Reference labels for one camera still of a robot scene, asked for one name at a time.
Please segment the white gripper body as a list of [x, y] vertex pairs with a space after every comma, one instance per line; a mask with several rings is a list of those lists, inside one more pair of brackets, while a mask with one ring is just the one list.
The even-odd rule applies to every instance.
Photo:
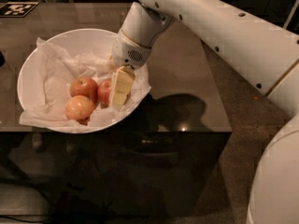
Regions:
[[112, 60], [119, 66], [142, 67], [151, 54], [152, 38], [148, 35], [127, 34], [120, 29], [112, 46]]

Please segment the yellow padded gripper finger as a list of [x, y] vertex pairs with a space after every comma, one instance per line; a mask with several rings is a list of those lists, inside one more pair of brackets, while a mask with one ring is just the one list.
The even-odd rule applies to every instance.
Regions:
[[135, 71], [129, 66], [118, 68], [112, 76], [112, 90], [109, 105], [121, 109], [135, 82]]

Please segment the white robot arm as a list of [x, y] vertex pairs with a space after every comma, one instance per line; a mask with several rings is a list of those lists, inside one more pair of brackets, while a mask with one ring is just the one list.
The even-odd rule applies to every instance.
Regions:
[[173, 20], [290, 116], [259, 161], [246, 224], [299, 224], [298, 36], [221, 0], [136, 0], [113, 45], [114, 63], [142, 67]]

